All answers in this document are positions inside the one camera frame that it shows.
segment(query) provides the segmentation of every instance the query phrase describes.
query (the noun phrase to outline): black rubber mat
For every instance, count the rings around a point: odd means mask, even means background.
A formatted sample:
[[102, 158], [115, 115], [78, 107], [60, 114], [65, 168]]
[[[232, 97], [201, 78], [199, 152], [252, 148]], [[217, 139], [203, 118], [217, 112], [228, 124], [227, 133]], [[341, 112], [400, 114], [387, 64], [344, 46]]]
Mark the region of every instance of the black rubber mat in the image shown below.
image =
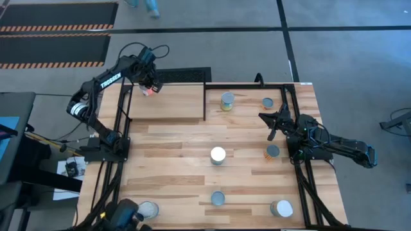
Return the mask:
[[118, 3], [10, 4], [0, 31], [110, 29]]
[[177, 68], [157, 70], [160, 80], [163, 83], [198, 83], [211, 82], [210, 67]]
[[100, 67], [108, 33], [76, 35], [0, 35], [0, 68]]

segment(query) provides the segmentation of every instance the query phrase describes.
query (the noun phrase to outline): can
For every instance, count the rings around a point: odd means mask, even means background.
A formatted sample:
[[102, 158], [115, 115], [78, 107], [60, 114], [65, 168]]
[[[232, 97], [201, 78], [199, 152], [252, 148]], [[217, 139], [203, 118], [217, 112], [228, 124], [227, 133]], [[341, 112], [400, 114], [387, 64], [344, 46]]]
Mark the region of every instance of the can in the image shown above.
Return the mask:
[[225, 150], [222, 147], [215, 147], [211, 150], [210, 160], [214, 165], [221, 165], [225, 159]]
[[158, 204], [150, 201], [144, 201], [139, 205], [139, 210], [137, 211], [143, 215], [144, 219], [152, 219], [159, 215], [160, 208]]
[[289, 218], [293, 214], [293, 207], [287, 200], [275, 201], [271, 203], [270, 211], [277, 217]]
[[271, 98], [264, 98], [262, 106], [263, 110], [270, 110], [274, 107], [274, 101]]
[[264, 151], [264, 157], [267, 160], [272, 160], [280, 155], [280, 149], [276, 145], [268, 145], [267, 149]]
[[221, 109], [223, 111], [229, 111], [232, 109], [232, 104], [234, 103], [234, 94], [231, 92], [226, 92], [221, 95]]
[[221, 191], [215, 191], [211, 195], [211, 203], [216, 206], [221, 206], [225, 202], [224, 193]]

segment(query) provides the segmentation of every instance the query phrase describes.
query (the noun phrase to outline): gray floor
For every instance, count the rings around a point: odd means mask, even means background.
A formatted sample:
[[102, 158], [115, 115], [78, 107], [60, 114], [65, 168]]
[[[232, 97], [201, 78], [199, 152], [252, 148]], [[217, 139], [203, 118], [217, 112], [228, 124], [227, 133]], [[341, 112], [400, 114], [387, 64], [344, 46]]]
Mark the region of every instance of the gray floor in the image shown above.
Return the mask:
[[[411, 25], [408, 0], [283, 2], [289, 26]], [[135, 9], [120, 3], [115, 28], [280, 25], [274, 0], [159, 0], [162, 18], [158, 21], [149, 19], [142, 6]], [[349, 223], [409, 230], [411, 195], [405, 192], [405, 183], [411, 182], [411, 143], [381, 131], [378, 122], [388, 120], [391, 111], [410, 106], [411, 31], [293, 32], [290, 36], [300, 79], [313, 82], [328, 130], [364, 140], [378, 151], [379, 165], [374, 169], [335, 157]], [[292, 80], [278, 32], [113, 35], [105, 67], [2, 70], [0, 91], [72, 94], [83, 81], [112, 66], [120, 47], [131, 41], [149, 46], [167, 43], [170, 55], [158, 60], [158, 68], [209, 66], [213, 81], [249, 81], [257, 72], [266, 81]], [[133, 51], [138, 52], [138, 47], [125, 54]], [[38, 96], [30, 123], [48, 137], [68, 132], [77, 122], [65, 113], [67, 100]], [[86, 134], [82, 128], [73, 137]], [[33, 212], [28, 230], [69, 227], [74, 203], [41, 207]]]

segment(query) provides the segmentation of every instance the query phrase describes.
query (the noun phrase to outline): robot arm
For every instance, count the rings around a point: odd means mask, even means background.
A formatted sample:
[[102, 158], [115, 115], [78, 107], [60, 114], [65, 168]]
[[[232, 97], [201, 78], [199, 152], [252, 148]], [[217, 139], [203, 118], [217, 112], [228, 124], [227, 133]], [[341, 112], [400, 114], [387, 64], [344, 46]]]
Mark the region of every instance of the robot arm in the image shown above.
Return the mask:
[[162, 83], [155, 71], [153, 62], [155, 59], [155, 55], [148, 47], [144, 47], [139, 56], [122, 56], [117, 60], [114, 67], [83, 83], [80, 90], [73, 95], [67, 106], [67, 113], [87, 124], [99, 134], [98, 142], [89, 141], [89, 145], [82, 147], [81, 150], [99, 151], [104, 149], [106, 153], [114, 154], [122, 151], [124, 141], [122, 141], [119, 133], [106, 128], [97, 119], [98, 94], [124, 77], [132, 83], [138, 83], [142, 90], [158, 93], [161, 90]]
[[375, 150], [362, 141], [349, 140], [331, 135], [324, 126], [309, 115], [301, 114], [296, 122], [291, 119], [287, 105], [282, 105], [273, 114], [258, 114], [271, 129], [268, 140], [272, 141], [276, 130], [288, 137], [290, 157], [294, 160], [304, 158], [329, 160], [332, 153], [351, 158], [357, 164], [372, 168], [377, 165]]

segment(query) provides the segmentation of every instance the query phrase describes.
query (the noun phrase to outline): wooden table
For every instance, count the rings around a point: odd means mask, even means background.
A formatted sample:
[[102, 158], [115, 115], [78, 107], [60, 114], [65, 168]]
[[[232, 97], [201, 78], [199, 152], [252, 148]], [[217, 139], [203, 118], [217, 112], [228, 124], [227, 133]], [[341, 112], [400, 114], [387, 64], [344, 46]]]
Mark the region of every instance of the wooden table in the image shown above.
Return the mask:
[[[313, 85], [296, 83], [295, 88], [300, 112], [321, 122]], [[105, 95], [114, 89], [106, 89]], [[236, 96], [230, 112], [220, 109], [221, 95], [227, 91]], [[261, 108], [265, 97], [274, 100], [273, 110]], [[116, 102], [117, 98], [103, 97], [100, 115], [109, 114], [102, 111], [105, 104], [116, 105]], [[288, 102], [292, 111], [290, 96]], [[304, 228], [297, 180], [288, 159], [285, 136], [277, 132], [274, 141], [268, 142], [270, 130], [258, 117], [259, 112], [275, 112], [281, 103], [280, 90], [275, 89], [207, 90], [206, 121], [134, 119], [130, 125], [132, 146], [124, 165], [120, 199], [159, 204], [159, 216], [146, 221], [158, 229]], [[106, 126], [113, 126], [114, 117], [101, 116], [100, 119]], [[279, 158], [271, 162], [263, 157], [269, 144], [281, 149]], [[227, 152], [221, 166], [213, 166], [209, 160], [215, 146]], [[87, 166], [78, 201], [79, 221], [90, 211], [99, 166], [100, 163]], [[320, 160], [312, 161], [312, 166], [320, 198], [337, 219], [347, 223], [333, 169]], [[224, 192], [225, 205], [211, 204], [214, 191]], [[307, 199], [311, 222], [315, 223], [308, 195]], [[269, 206], [276, 200], [289, 200], [293, 216], [271, 215]]]

